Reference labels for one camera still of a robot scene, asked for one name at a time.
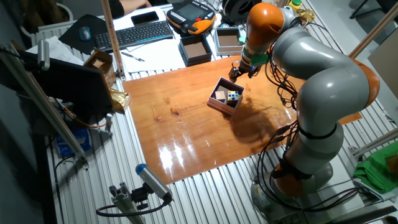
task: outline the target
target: desk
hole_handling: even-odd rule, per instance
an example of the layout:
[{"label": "desk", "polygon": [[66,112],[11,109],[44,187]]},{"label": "desk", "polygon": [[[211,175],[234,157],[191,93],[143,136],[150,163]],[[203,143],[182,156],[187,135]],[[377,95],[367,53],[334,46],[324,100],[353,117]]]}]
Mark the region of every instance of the desk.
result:
[{"label": "desk", "polygon": [[[306,0],[303,0],[303,8],[310,8],[317,13]],[[169,9],[170,6],[164,7],[165,11]],[[323,24],[320,15],[317,14],[315,22]],[[72,22],[66,22],[41,27],[39,32],[32,37],[32,44],[37,45],[40,39],[55,35],[60,37],[72,24]],[[308,29],[320,42],[338,50],[331,37],[324,30],[311,26],[308,26]],[[206,33],[210,47],[215,52],[212,35],[212,33]],[[82,60],[89,57],[75,49],[69,49]],[[213,54],[213,60],[220,58]],[[133,73],[127,75],[126,78],[127,80],[134,80],[164,72],[169,72],[169,70]],[[121,91],[124,90],[119,79],[117,79],[114,87]],[[382,110],[382,105],[376,100],[361,112],[363,119],[343,125],[345,141],[342,150],[335,159],[343,163],[345,167],[340,166],[339,172],[346,172],[347,170],[351,173],[354,169],[355,161],[352,161],[346,152],[349,145],[362,147],[393,130],[392,125],[385,120]],[[90,165],[88,170],[75,167],[72,163],[75,161],[74,159],[71,160],[72,162],[61,164],[56,173],[50,169],[58,223],[62,223],[61,214],[63,214],[65,223],[128,223],[125,218],[103,218],[95,214],[97,208],[112,204],[111,195],[108,191],[110,185],[118,185],[124,181],[130,190],[140,187],[142,180],[135,174],[134,168],[138,163],[147,162],[142,153],[130,110],[127,110],[126,114],[115,114],[111,132],[112,136],[106,137],[104,134],[98,134],[96,130],[90,131],[94,148],[88,153]],[[277,155],[281,156],[282,151],[281,147],[277,147],[266,153],[267,171],[271,171],[273,166],[276,165]],[[50,167],[53,167],[62,159],[51,148],[47,149],[47,155]],[[144,215],[146,222],[148,224],[265,223],[261,214],[253,209],[249,191],[257,160],[258,156],[249,156],[169,184],[168,187],[171,189],[175,201],[171,206],[167,206],[158,212]],[[55,175],[60,182],[59,186],[55,185]],[[335,177],[336,180],[333,183],[328,183],[329,185],[346,180],[339,175],[335,175]],[[331,192],[340,191],[334,187],[325,191],[329,190]],[[150,195],[150,208],[159,205],[160,200],[156,196]],[[349,211],[350,208],[344,207],[337,212],[343,214]]]},{"label": "desk", "polygon": [[[131,94],[130,110],[147,165],[166,184],[260,153],[278,128],[296,120],[296,112],[280,102],[264,67],[252,79],[238,78],[236,83],[246,89],[232,117],[207,106],[220,77],[228,79],[234,60],[240,56],[123,83]],[[297,91],[304,84],[289,80]]]}]

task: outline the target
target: person's arm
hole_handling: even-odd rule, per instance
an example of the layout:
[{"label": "person's arm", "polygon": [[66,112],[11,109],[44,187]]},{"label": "person's arm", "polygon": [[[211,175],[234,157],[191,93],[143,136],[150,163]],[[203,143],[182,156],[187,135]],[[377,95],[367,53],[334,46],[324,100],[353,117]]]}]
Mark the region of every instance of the person's arm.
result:
[{"label": "person's arm", "polygon": [[136,9],[151,7],[148,0],[120,0],[120,3],[123,5],[124,15]]},{"label": "person's arm", "polygon": [[109,6],[111,7],[112,18],[118,19],[136,9],[151,7],[151,4],[148,0],[109,0]]}]

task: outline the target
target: pink box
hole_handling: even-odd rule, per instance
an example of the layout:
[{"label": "pink box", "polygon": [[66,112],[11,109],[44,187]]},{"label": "pink box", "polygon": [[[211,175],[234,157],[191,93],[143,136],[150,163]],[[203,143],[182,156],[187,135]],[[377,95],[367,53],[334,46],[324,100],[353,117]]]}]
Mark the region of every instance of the pink box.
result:
[{"label": "pink box", "polygon": [[[236,102],[235,106],[230,106],[227,105],[227,94],[226,94],[226,99],[224,102],[219,101],[216,99],[215,92],[216,91],[237,91],[239,94],[239,100]],[[218,80],[217,85],[215,86],[213,92],[211,92],[210,97],[207,101],[207,105],[213,107],[216,110],[219,110],[223,113],[233,115],[236,108],[238,108],[239,104],[241,103],[243,99],[243,92],[244,92],[244,87],[237,85],[223,77],[220,77],[220,80]]]}]

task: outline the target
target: person's hand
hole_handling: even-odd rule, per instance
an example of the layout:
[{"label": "person's hand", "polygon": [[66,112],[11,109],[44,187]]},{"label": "person's hand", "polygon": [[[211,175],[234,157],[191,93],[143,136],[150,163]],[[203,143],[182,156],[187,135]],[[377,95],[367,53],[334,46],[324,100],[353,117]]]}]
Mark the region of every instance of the person's hand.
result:
[{"label": "person's hand", "polygon": [[149,3],[148,0],[142,0],[144,3],[142,4],[142,7],[152,7],[152,5]]},{"label": "person's hand", "polygon": [[145,7],[152,7],[148,0],[120,0],[124,9],[124,15]]}]

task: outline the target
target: smartphone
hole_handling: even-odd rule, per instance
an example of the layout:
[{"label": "smartphone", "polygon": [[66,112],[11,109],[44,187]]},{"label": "smartphone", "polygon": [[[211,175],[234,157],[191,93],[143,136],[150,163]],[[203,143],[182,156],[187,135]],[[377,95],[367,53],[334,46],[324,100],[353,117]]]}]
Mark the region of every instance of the smartphone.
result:
[{"label": "smartphone", "polygon": [[156,14],[155,11],[152,11],[152,12],[148,12],[148,13],[132,16],[131,20],[132,20],[132,23],[135,26],[137,26],[137,25],[144,24],[144,23],[147,23],[147,22],[158,21],[159,17],[157,17],[157,14]]}]

